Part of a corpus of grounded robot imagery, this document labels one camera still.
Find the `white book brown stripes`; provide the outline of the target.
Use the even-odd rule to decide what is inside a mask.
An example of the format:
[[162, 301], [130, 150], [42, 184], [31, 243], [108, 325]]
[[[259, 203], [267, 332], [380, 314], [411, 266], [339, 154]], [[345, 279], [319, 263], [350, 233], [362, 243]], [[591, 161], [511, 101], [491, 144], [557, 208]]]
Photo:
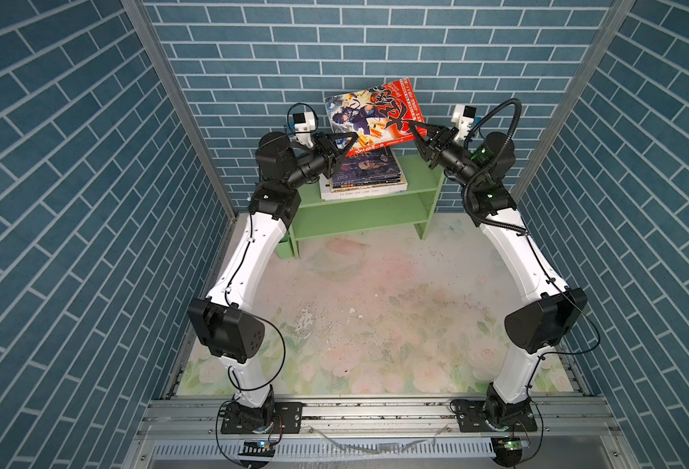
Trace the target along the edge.
[[404, 193], [408, 189], [408, 183], [404, 177], [395, 184], [377, 184], [352, 188], [335, 189], [328, 179], [319, 181], [320, 197], [324, 201], [363, 199], [364, 197], [381, 197], [393, 193]]

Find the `purple book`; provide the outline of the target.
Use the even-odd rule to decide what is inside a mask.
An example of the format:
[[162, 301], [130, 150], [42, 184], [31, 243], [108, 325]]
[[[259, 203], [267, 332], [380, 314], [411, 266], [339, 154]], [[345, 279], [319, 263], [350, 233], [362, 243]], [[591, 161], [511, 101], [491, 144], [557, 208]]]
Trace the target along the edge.
[[388, 148], [370, 150], [344, 159], [340, 169], [331, 178], [334, 190], [397, 183], [402, 170]]

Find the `red manga comic book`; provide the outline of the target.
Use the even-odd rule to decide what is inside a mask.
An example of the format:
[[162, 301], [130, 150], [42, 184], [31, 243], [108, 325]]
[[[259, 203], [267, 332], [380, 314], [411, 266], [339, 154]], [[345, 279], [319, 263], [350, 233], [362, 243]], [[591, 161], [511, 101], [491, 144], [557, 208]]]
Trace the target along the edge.
[[408, 78], [330, 96], [324, 105], [334, 133], [357, 134], [348, 156], [411, 142], [409, 122], [425, 121]]

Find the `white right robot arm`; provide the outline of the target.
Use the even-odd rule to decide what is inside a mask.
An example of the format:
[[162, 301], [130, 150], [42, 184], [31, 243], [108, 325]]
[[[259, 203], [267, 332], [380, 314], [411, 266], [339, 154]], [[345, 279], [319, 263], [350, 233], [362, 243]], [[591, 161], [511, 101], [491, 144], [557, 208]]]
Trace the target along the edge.
[[493, 132], [471, 152], [456, 142], [455, 128], [414, 120], [408, 125], [420, 156], [461, 185], [467, 215], [500, 253], [521, 297], [521, 308], [504, 319], [511, 345], [481, 411], [492, 429], [506, 430], [530, 416], [534, 378], [580, 318], [588, 298], [555, 272], [503, 184], [514, 162], [510, 134]]

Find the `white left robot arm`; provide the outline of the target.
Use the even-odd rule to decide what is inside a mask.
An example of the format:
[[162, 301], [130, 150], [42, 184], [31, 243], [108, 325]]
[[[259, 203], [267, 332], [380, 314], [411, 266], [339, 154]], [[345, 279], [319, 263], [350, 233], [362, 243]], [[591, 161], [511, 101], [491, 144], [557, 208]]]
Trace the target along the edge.
[[233, 387], [225, 407], [233, 430], [260, 434], [282, 425], [274, 412], [272, 381], [256, 358], [271, 322], [253, 314], [253, 300], [300, 207], [299, 190], [319, 176], [332, 177], [357, 140], [354, 132], [316, 132], [308, 144], [294, 143], [284, 132], [262, 137], [256, 150], [261, 181], [249, 203], [243, 238], [215, 285], [188, 306], [199, 342], [220, 360]]

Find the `green shelf rack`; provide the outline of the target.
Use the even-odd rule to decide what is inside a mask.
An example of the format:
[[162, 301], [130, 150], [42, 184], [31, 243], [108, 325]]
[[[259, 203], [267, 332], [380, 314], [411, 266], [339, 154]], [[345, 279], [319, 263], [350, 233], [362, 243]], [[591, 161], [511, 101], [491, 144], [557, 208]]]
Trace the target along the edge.
[[326, 201], [318, 184], [299, 189], [301, 205], [283, 240], [276, 246], [281, 259], [298, 258], [300, 242], [377, 229], [412, 225], [423, 240], [445, 181], [440, 168], [429, 168], [418, 154], [398, 159], [408, 184], [402, 193], [361, 199]]

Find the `metal corner frame post left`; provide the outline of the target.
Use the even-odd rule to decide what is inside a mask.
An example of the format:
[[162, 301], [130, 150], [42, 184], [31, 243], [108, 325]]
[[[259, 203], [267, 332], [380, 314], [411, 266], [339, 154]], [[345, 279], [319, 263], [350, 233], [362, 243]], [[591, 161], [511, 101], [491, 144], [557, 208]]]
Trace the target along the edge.
[[139, 41], [143, 45], [147, 57], [149, 58], [159, 80], [163, 85], [167, 97], [171, 101], [175, 112], [177, 114], [178, 120], [184, 131], [186, 131], [186, 136], [196, 152], [196, 156], [204, 169], [210, 183], [218, 196], [221, 206], [225, 209], [227, 217], [231, 223], [234, 223], [237, 219], [237, 213], [233, 207], [231, 198], [228, 195], [223, 182], [221, 181], [221, 176], [217, 170], [216, 164], [210, 154], [209, 148], [201, 134], [200, 128], [196, 122], [196, 119], [188, 105], [184, 93], [182, 93], [182, 88], [180, 88], [180, 83], [178, 83], [178, 78], [171, 67], [170, 61], [165, 53], [165, 50], [159, 40], [156, 29], [147, 14], [145, 4], [142, 1], [137, 0], [123, 0], [122, 5], [125, 9], [127, 17], [129, 18], [132, 26], [139, 37]]

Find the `metal corner frame post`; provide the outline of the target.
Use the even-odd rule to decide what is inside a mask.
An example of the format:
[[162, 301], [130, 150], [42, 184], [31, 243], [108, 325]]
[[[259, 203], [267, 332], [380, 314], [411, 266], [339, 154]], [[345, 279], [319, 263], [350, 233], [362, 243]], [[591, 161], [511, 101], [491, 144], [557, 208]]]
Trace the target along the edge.
[[555, 139], [559, 136], [565, 122], [570, 117], [578, 100], [583, 95], [596, 68], [602, 61], [609, 45], [616, 33], [623, 25], [627, 15], [635, 5], [635, 0], [615, 0], [603, 17], [602, 24], [594, 35], [592, 44], [588, 47], [583, 58], [567, 85], [560, 103], [555, 108], [546, 129], [541, 133], [540, 140], [532, 150], [526, 166], [520, 172], [518, 181], [511, 189], [511, 195], [516, 202], [520, 202], [526, 190], [547, 159], [553, 148]]
[[165, 53], [165, 50], [159, 40], [156, 29], [147, 14], [145, 4], [142, 1], [137, 0], [123, 0], [122, 5], [125, 9], [127, 17], [129, 18], [132, 26], [139, 37], [139, 41], [143, 45], [147, 57], [149, 58], [159, 80], [163, 85], [167, 97], [171, 101], [175, 112], [177, 114], [178, 120], [184, 131], [186, 131], [186, 136], [196, 152], [196, 156], [204, 169], [210, 183], [218, 196], [221, 206], [225, 209], [227, 217], [231, 223], [234, 223], [237, 219], [237, 213], [233, 207], [231, 198], [228, 195], [223, 182], [221, 181], [221, 176], [217, 170], [216, 164], [210, 154], [209, 148], [201, 134], [200, 128], [196, 122], [196, 119], [188, 105], [184, 93], [182, 93], [182, 88], [180, 88], [180, 83], [178, 83], [178, 78], [171, 67], [170, 61]]

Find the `metal corner frame post right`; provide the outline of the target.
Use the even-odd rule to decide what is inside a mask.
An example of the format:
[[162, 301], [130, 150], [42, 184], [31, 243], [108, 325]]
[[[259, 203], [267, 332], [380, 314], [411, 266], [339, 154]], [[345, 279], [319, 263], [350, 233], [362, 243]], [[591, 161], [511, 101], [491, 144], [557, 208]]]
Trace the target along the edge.
[[602, 24], [594, 35], [592, 44], [588, 47], [583, 58], [567, 85], [560, 103], [555, 108], [546, 129], [541, 133], [540, 140], [532, 150], [526, 166], [520, 172], [518, 181], [511, 189], [511, 195], [516, 202], [520, 202], [526, 190], [547, 159], [553, 148], [555, 139], [559, 136], [565, 122], [570, 117], [578, 100], [583, 95], [596, 68], [602, 61], [609, 45], [616, 33], [623, 25], [627, 15], [635, 5], [635, 0], [615, 0], [603, 17]]

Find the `metal base rail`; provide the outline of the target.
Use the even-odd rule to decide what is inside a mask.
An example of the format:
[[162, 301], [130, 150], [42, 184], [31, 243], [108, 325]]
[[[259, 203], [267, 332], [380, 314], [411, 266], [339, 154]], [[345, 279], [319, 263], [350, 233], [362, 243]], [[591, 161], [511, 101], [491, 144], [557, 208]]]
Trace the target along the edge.
[[635, 459], [601, 398], [537, 397], [504, 429], [475, 397], [284, 398], [274, 430], [242, 426], [218, 399], [150, 403], [130, 468], [356, 467], [403, 461], [498, 468], [632, 468]]

